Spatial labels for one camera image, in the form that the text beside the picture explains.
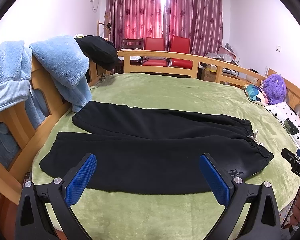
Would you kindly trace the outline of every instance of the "wooden floor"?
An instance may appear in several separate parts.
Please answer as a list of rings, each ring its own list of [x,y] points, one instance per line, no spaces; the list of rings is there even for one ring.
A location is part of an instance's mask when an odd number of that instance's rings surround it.
[[[18,206],[0,194],[0,230],[7,240],[15,240],[14,231]],[[65,234],[56,230],[61,240],[67,240]]]

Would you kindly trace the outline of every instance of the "white pillow with black flowers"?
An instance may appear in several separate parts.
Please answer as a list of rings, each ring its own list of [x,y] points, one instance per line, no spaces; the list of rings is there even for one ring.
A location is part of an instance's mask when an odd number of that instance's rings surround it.
[[[300,117],[286,103],[265,106],[276,117],[300,148]]]

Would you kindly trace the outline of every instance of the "silver bolt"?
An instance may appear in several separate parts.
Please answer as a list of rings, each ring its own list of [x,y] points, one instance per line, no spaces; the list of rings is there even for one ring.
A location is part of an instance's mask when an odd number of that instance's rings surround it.
[[[239,177],[235,177],[234,178],[234,182],[237,183],[237,184],[241,184],[242,183],[242,179],[239,178]]]
[[[25,183],[25,187],[30,187],[31,186],[31,181],[27,181],[26,183]]]
[[[271,183],[269,181],[265,181],[264,184],[266,187],[271,187]]]
[[[61,178],[55,178],[55,179],[53,180],[53,183],[54,183],[54,184],[59,184],[61,181],[62,181]]]

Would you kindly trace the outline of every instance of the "wooden bed frame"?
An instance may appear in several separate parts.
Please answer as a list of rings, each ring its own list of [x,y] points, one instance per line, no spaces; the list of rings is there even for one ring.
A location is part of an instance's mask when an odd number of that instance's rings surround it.
[[[261,81],[266,78],[255,72],[232,65],[230,63],[189,54],[164,51],[119,51],[118,55],[124,57],[125,73],[166,73],[187,75],[191,78],[197,78],[198,65],[200,62],[204,62],[217,66],[215,81],[217,83],[229,82],[237,86],[247,84],[247,81],[223,75],[222,69],[224,67],[234,69],[241,73],[245,73],[257,78],[257,85],[260,85]],[[159,66],[133,66],[130,64],[130,56],[177,58],[191,60],[193,63],[192,69]],[[97,67],[95,63],[90,61],[89,76],[91,82],[89,85],[94,85],[99,80],[102,73],[109,72],[106,72],[99,66]],[[272,73],[275,72],[269,69],[268,75]],[[285,80],[285,82],[288,89],[287,96],[290,100],[289,104],[295,109],[297,106],[300,106],[300,89],[288,80]],[[34,57],[32,60],[31,83],[33,89],[40,89],[42,91],[50,111],[50,115],[36,130],[32,127],[29,121],[25,111],[24,102],[0,112],[0,122],[4,122],[8,126],[12,136],[15,138],[21,149],[13,160],[9,169],[4,168],[0,163],[0,192],[16,205],[19,203],[25,173],[31,169],[34,157],[46,142],[53,126],[70,107],[70,104],[66,102],[59,94],[50,77],[50,74]]]

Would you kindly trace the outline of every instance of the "dark wooden chair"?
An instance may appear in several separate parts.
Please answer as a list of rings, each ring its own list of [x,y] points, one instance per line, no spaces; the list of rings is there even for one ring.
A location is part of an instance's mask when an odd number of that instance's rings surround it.
[[[122,49],[143,49],[142,39],[122,39]]]

